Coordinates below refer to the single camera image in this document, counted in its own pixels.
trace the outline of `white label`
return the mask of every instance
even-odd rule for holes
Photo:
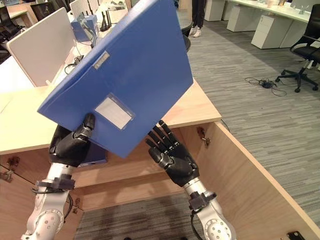
[[[107,97],[100,103],[95,110],[121,130],[132,119],[132,117],[110,97]]]
[[[101,67],[101,65],[110,57],[109,53],[104,51],[101,56],[98,58],[97,61],[93,64],[93,67],[98,70],[98,68]]]

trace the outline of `chair base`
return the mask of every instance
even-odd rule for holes
[[[301,80],[304,80],[304,81],[312,84],[314,86],[312,88],[312,90],[317,91],[319,89],[318,83],[316,83],[315,81],[312,81],[310,78],[308,78],[307,74],[304,73],[305,70],[306,70],[305,67],[301,68],[301,70],[299,72],[289,71],[289,70],[285,69],[281,72],[281,75],[276,78],[275,82],[276,83],[280,82],[280,79],[282,79],[282,78],[295,78],[297,80],[297,88],[294,90],[296,93],[300,92]]]

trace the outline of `cabinet door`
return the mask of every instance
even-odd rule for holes
[[[33,185],[14,174],[11,183],[0,179],[0,239],[18,240],[27,230],[27,221],[34,209],[35,195],[31,192]],[[73,239],[82,217],[82,210],[70,213],[61,231],[55,239]]]
[[[205,136],[211,143],[197,156],[200,179],[217,193],[238,240],[287,240],[293,231],[320,239],[317,225],[221,123],[212,123]]]

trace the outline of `pants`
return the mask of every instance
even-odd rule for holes
[[[192,21],[193,27],[202,28],[205,20],[205,7],[207,0],[192,0]]]

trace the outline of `person's leg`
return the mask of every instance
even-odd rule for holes
[[[190,30],[189,35],[195,34],[197,31],[197,21],[198,21],[198,1],[192,0],[192,28]]]
[[[198,0],[198,12],[197,12],[197,21],[196,21],[198,29],[194,34],[195,38],[200,37],[201,35],[201,28],[203,27],[204,20],[205,20],[206,3],[207,3],[207,0]]]

